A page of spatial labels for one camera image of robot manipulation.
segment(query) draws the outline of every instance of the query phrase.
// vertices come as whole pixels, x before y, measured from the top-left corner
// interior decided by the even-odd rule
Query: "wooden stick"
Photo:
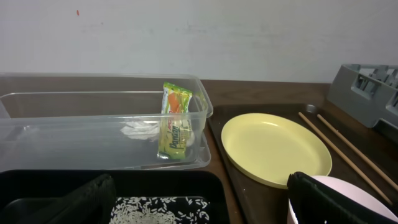
[[[318,118],[330,128],[343,142],[345,142],[357,155],[360,156],[374,171],[376,171],[387,183],[389,183],[396,191],[398,191],[398,185],[390,179],[378,166],[376,166],[369,158],[367,158],[357,147],[355,147],[349,140],[347,140],[337,129],[335,129],[327,120],[325,120],[320,114]]]
[[[388,202],[388,204],[392,205],[391,200],[346,156],[340,149],[337,148],[319,129],[313,125],[313,123],[308,120],[307,117],[304,116],[301,112],[298,112],[298,115],[326,142],[329,146],[337,152],[337,154],[347,162],[347,164],[355,170],[379,195]]]

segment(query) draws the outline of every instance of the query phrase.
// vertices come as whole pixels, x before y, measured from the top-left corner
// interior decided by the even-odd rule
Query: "oval plate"
[[[243,114],[229,120],[221,140],[231,162],[262,184],[286,189],[289,174],[328,175],[331,156],[303,126],[279,116]]]

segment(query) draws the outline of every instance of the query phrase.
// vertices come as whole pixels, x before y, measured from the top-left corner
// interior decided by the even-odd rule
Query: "pink bowl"
[[[395,222],[398,222],[398,218],[386,206],[384,206],[376,198],[374,198],[372,195],[369,195],[359,187],[334,177],[313,176],[312,178],[336,190],[337,192],[350,198],[351,200],[363,205],[364,207],[384,217],[394,220]],[[288,224],[299,223],[296,219],[295,213],[293,212],[290,201],[289,201],[289,211],[287,213],[287,223]]]

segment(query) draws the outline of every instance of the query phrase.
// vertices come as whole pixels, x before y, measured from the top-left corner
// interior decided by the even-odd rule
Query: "white wall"
[[[2,72],[331,82],[397,53],[397,0],[0,1]]]

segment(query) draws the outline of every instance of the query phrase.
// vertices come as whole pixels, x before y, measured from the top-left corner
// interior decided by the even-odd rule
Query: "snack package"
[[[192,92],[171,83],[163,85],[162,113],[187,113]],[[158,157],[185,159],[187,142],[192,135],[191,122],[186,119],[164,118],[160,124]]]

